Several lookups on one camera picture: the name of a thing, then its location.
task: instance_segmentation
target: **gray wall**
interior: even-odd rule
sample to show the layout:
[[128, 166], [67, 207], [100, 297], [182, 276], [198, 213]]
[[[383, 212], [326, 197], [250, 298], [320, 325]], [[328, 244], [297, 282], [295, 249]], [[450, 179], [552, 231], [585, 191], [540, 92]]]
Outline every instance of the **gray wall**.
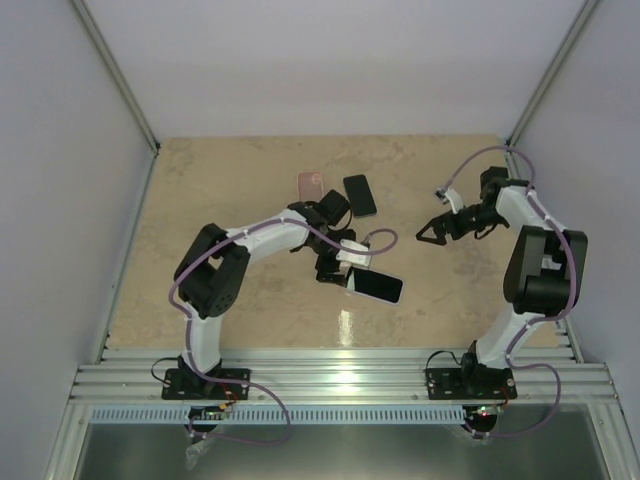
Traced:
[[0, 2], [0, 478], [42, 478], [150, 154], [65, 0]]
[[155, 133], [508, 135], [583, 0], [88, 0]]
[[603, 2], [520, 146], [542, 200], [589, 236], [575, 310], [587, 356], [613, 373], [640, 445], [640, 3]]

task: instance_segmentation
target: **beige tabletop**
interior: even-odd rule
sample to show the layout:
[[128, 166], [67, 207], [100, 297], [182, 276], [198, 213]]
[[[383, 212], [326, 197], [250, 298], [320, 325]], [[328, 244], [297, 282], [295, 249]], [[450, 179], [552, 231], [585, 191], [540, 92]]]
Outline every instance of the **beige tabletop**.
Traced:
[[[227, 312], [222, 347], [467, 347], [504, 305], [502, 278], [515, 242], [502, 227], [446, 247], [416, 232], [446, 211], [433, 197], [460, 162], [495, 144], [492, 136], [175, 138], [161, 148], [132, 249], [109, 346], [180, 348], [182, 315], [167, 302], [173, 272], [202, 226], [240, 227], [297, 200], [298, 173], [319, 170], [325, 192], [344, 192], [345, 176], [367, 176], [378, 214], [352, 222], [358, 240], [371, 230], [398, 232], [398, 245], [372, 259], [373, 270], [405, 281], [397, 306], [315, 280], [305, 248], [253, 265]], [[479, 175], [504, 157], [488, 153], [455, 187], [476, 203]], [[372, 248], [390, 240], [376, 236]], [[531, 346], [556, 346], [543, 328]]]

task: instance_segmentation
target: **ribbed metal strip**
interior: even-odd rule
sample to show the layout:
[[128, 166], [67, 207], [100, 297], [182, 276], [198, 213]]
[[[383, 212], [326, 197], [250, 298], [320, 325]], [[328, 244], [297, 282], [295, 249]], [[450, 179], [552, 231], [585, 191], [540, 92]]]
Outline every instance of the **ribbed metal strip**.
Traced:
[[[95, 424], [184, 425], [190, 406], [185, 405], [104, 405], [93, 410]], [[460, 406], [371, 406], [295, 405], [288, 407], [294, 425], [460, 425]], [[285, 416], [276, 405], [236, 405], [222, 418], [201, 418], [196, 424], [284, 425]]]

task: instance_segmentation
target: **purple cable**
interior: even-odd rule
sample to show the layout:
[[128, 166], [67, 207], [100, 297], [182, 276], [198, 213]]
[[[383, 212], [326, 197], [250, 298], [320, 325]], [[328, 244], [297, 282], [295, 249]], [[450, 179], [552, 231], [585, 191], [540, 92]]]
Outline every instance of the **purple cable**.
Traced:
[[477, 432], [477, 431], [475, 431], [474, 429], [471, 428], [469, 423], [465, 422], [465, 428], [474, 436], [480, 436], [480, 437], [491, 436], [491, 437], [497, 437], [497, 438], [516, 438], [516, 437], [520, 437], [522, 435], [526, 435], [528, 433], [533, 433], [533, 432], [541, 429], [542, 427], [546, 426], [551, 421], [551, 419], [557, 413], [558, 408], [560, 406], [560, 397], [562, 396], [562, 382], [560, 380], [560, 375], [558, 374], [558, 371], [552, 365], [549, 365], [548, 363], [532, 363], [530, 365], [514, 365], [513, 362], [511, 361], [511, 352], [513, 351], [513, 349], [517, 345], [518, 341], [525, 335], [527, 330], [529, 328], [531, 328], [533, 325], [536, 325], [538, 323], [543, 323], [543, 322], [555, 322], [555, 321], [558, 321], [558, 320], [562, 320], [567, 315], [569, 315], [569, 313], [573, 309], [573, 305], [574, 305], [575, 300], [576, 300], [577, 273], [576, 273], [576, 262], [575, 262], [575, 259], [573, 258], [573, 253], [571, 252], [571, 247], [569, 245], [569, 242], [567, 242], [567, 239], [564, 237], [564, 235], [560, 231], [560, 228], [558, 227], [558, 225], [556, 225], [556, 223], [553, 220], [551, 220], [551, 218], [549, 216], [547, 216], [545, 211], [533, 199], [533, 196], [531, 196], [529, 194], [531, 189], [533, 188], [533, 182], [534, 182], [535, 177], [536, 177], [536, 169], [533, 166], [533, 162], [531, 162], [531, 160], [529, 160], [529, 158], [524, 153], [522, 153], [521, 151], [519, 151], [519, 150], [517, 150], [517, 149], [515, 149], [513, 147], [508, 147], [506, 145], [493, 145], [493, 146], [485, 147], [485, 148], [483, 148], [481, 150], [478, 150], [477, 152], [472, 154], [469, 158], [467, 158], [464, 162], [462, 162], [462, 164], [460, 164], [460, 166], [456, 169], [456, 171], [453, 172], [453, 175], [451, 175], [451, 178], [449, 178], [449, 180], [447, 180], [447, 182], [442, 186], [442, 190], [443, 191], [447, 190], [453, 184], [453, 182], [455, 181], [456, 177], [460, 174], [460, 172], [473, 159], [475, 159], [476, 157], [482, 155], [485, 152], [489, 152], [489, 151], [492, 151], [492, 150], [502, 150], [502, 151], [505, 151], [505, 152], [515, 153], [520, 158], [522, 158], [525, 161], [525, 163], [528, 165], [529, 170], [531, 172], [531, 178], [530, 178], [529, 183], [527, 184], [527, 187], [525, 189], [525, 197], [526, 197], [527, 202], [529, 203], [529, 205], [531, 205], [531, 208], [554, 231], [554, 233], [558, 237], [558, 240], [560, 240], [560, 244], [562, 245], [562, 249], [565, 252], [565, 255], [567, 257], [567, 264], [568, 264], [568, 268], [569, 268], [569, 299], [567, 301], [567, 306], [564, 308], [564, 310], [562, 312], [560, 312], [558, 315], [556, 315], [555, 317], [538, 317], [538, 318], [534, 318], [534, 319], [529, 320], [527, 322], [527, 324], [525, 324], [522, 327], [522, 329], [520, 329], [520, 331], [513, 337], [511, 342], [509, 342], [509, 345], [507, 346], [507, 350], [505, 352], [507, 365], [509, 365], [509, 367], [511, 369], [513, 369], [513, 370], [531, 370], [531, 369], [534, 369], [534, 368], [544, 367], [544, 368], [547, 368], [548, 370], [550, 370], [551, 373], [553, 374], [553, 376], [555, 377], [556, 385], [557, 385], [557, 387], [556, 387], [556, 397], [555, 397], [553, 405], [551, 406], [551, 409], [549, 410], [549, 413], [547, 414], [547, 416], [545, 418], [543, 418], [540, 422], [536, 423], [532, 427], [529, 427], [529, 428], [527, 428], [525, 430], [521, 430], [519, 432], [510, 432], [510, 433], [494, 433], [494, 434], [491, 434], [491, 435], [489, 434], [489, 432]]
[[264, 221], [262, 223], [259, 223], [257, 225], [252, 226], [251, 228], [247, 229], [246, 233], [245, 232], [241, 232], [241, 233], [238, 233], [236, 235], [233, 235], [233, 236], [223, 240], [222, 242], [214, 245], [209, 250], [204, 252], [191, 265], [189, 265], [178, 276], [178, 278], [176, 278], [175, 282], [173, 282], [173, 285], [171, 285], [171, 288], [169, 289], [169, 303], [174, 308], [176, 308], [177, 310], [179, 310], [182, 313], [184, 313], [186, 315], [186, 317], [187, 317], [187, 327], [186, 327], [186, 330], [185, 330], [185, 337], [186, 337], [185, 338], [185, 344], [186, 344], [187, 357], [189, 358], [189, 363], [191, 364], [191, 367], [193, 368], [194, 373], [198, 377], [202, 378], [203, 380], [205, 380], [207, 382], [248, 385], [250, 387], [254, 387], [254, 388], [257, 388], [258, 390], [263, 391], [264, 393], [269, 395], [271, 398], [273, 398], [273, 400], [275, 400], [275, 402], [278, 404], [278, 406], [280, 407], [280, 409], [284, 413], [284, 416], [285, 416], [285, 419], [286, 419], [286, 422], [287, 422], [286, 423], [287, 432], [282, 437], [280, 437], [279, 439], [276, 439], [276, 440], [251, 440], [251, 439], [247, 439], [247, 438], [234, 437], [232, 435], [225, 435], [223, 433], [208, 433], [208, 434], [200, 433], [200, 432], [196, 432], [193, 429], [193, 420], [189, 422], [189, 426], [188, 426], [189, 433], [192, 434], [192, 435], [198, 435], [198, 436], [203, 437], [203, 438], [214, 437], [214, 438], [220, 438], [220, 439], [223, 439], [223, 440], [231, 440], [231, 441], [235, 441], [235, 442], [245, 443], [245, 444], [249, 444], [249, 445], [262, 445], [262, 446], [281, 445], [282, 443], [284, 443], [287, 440], [289, 440], [289, 438], [291, 437], [291, 434], [292, 434], [291, 416], [289, 415], [289, 411], [287, 410], [287, 407], [284, 405], [284, 403], [282, 402], [280, 397], [278, 397], [275, 393], [273, 393], [267, 387], [265, 387], [263, 385], [260, 385], [258, 383], [247, 381], [247, 380], [233, 380], [233, 379], [228, 379], [228, 378], [210, 377], [207, 374], [205, 374], [204, 372], [202, 372], [200, 369], [198, 369], [198, 366], [196, 365], [193, 353], [191, 352], [191, 328], [192, 328], [192, 324], [193, 324], [193, 317], [191, 316], [191, 312], [189, 310], [187, 310], [183, 305], [181, 305], [180, 303], [178, 303], [175, 300], [175, 293], [176, 293], [176, 290], [178, 289], [178, 287], [180, 286], [180, 284], [184, 281], [185, 278], [187, 278], [191, 274], [191, 272], [193, 272], [201, 263], [205, 262], [211, 255], [216, 253], [218, 250], [223, 249], [224, 247], [226, 247], [227, 245], [231, 244], [232, 242], [235, 242], [236, 240], [240, 240], [245, 235], [249, 235], [249, 234], [255, 233], [255, 232], [259, 231], [259, 230], [262, 230], [264, 228], [270, 227], [272, 225], [279, 225], [281, 223], [290, 223], [290, 224], [293, 224], [293, 225], [298, 225], [300, 227], [306, 228], [311, 233], [313, 233], [318, 238], [320, 238], [324, 242], [328, 243], [332, 247], [338, 248], [340, 250], [344, 250], [344, 251], [349, 252], [349, 253], [354, 253], [354, 254], [357, 254], [357, 255], [379, 255], [381, 253], [385, 253], [385, 252], [391, 250], [396, 245], [396, 243], [398, 243], [398, 234], [394, 230], [391, 230], [390, 228], [380, 228], [378, 230], [374, 230], [373, 232], [369, 233], [369, 235], [367, 235], [365, 237], [365, 240], [366, 241], [370, 240], [371, 237], [373, 237], [374, 235], [376, 235], [378, 233], [390, 233], [391, 235], [393, 235], [393, 240], [391, 241], [391, 243], [389, 243], [389, 245], [387, 245], [386, 247], [381, 248], [379, 250], [370, 250], [368, 252], [363, 252], [363, 251], [360, 251], [360, 250], [354, 250], [352, 248], [344, 247], [344, 246], [340, 245], [339, 243], [334, 242], [333, 240], [331, 240], [329, 237], [324, 235], [319, 230], [315, 229], [314, 227], [312, 227], [310, 225], [307, 225], [305, 222], [302, 222], [300, 220], [296, 220], [296, 219], [293, 219], [293, 218], [272, 219], [272, 220], [266, 220], [266, 221]]

